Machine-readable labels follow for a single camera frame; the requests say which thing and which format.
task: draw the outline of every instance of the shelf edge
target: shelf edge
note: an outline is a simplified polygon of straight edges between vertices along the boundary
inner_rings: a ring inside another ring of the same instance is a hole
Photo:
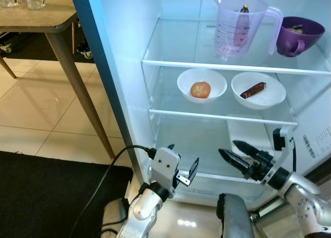
[[[188,175],[188,171],[186,171],[186,170],[180,170],[179,173],[183,174],[183,175]],[[203,173],[203,172],[198,172],[197,176],[206,177],[209,179],[236,181],[236,182],[243,182],[243,183],[249,183],[249,184],[260,184],[260,182],[257,182],[255,180],[251,180],[251,179],[245,179],[245,178],[241,178],[241,177],[222,176],[222,175]]]
[[[156,114],[164,114],[164,115],[204,117],[204,118],[213,118],[213,119],[236,120],[236,121],[266,123],[266,124],[278,124],[278,125],[288,125],[288,126],[297,126],[298,125],[298,123],[296,123],[296,122],[273,121],[273,120],[263,120],[263,119],[253,119],[253,118],[223,116],[223,115],[197,114],[197,113],[187,113],[187,112],[168,111],[168,110],[152,110],[152,109],[149,109],[149,112],[150,113],[156,113]]]
[[[150,61],[145,59],[142,60],[142,63],[147,65],[157,65],[157,66],[191,67],[191,68],[221,69],[221,70],[234,70],[234,71],[257,71],[257,72],[268,72],[268,73],[287,73],[292,75],[322,75],[322,76],[331,75],[329,71],[300,70],[300,69],[261,67],[261,66],[236,66],[236,65],[219,65],[219,64],[203,64],[203,63],[188,63],[188,62]]]

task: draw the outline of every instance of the table top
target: table top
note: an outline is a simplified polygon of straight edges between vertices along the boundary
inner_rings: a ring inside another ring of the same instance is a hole
[[[40,10],[0,7],[0,32],[58,33],[76,18],[72,0],[45,0]]]

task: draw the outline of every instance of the black mat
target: black mat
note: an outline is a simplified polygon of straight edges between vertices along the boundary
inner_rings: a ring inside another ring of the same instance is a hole
[[[70,51],[72,51],[72,31],[69,26],[62,32],[62,36]],[[84,40],[85,36],[81,28],[76,29],[76,45]],[[43,61],[57,61],[57,58],[49,45],[44,33],[20,33],[13,35],[13,37],[6,42],[11,43],[12,52],[2,52],[2,57],[7,58],[22,58],[28,60],[43,60]],[[93,59],[85,59],[84,55],[76,53],[74,56],[75,62],[94,63]]]
[[[0,237],[67,238],[107,167],[0,151]],[[92,237],[104,206],[124,196],[132,174],[113,168],[74,237]]]

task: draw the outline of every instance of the jug handle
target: jug handle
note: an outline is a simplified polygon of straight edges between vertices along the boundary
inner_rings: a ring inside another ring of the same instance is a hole
[[[281,25],[283,23],[283,13],[277,8],[268,7],[265,15],[272,17],[275,20],[273,39],[269,46],[269,54],[273,55],[273,53],[275,51],[279,31],[280,31]]]

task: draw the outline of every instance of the cart wheel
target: cart wheel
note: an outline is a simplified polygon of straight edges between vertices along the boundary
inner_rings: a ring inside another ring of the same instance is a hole
[[[4,51],[6,53],[11,53],[12,52],[12,48],[11,47],[5,47]]]
[[[92,53],[91,52],[87,52],[87,53],[84,53],[84,57],[85,57],[85,59],[92,59],[93,58],[93,55],[92,55]]]

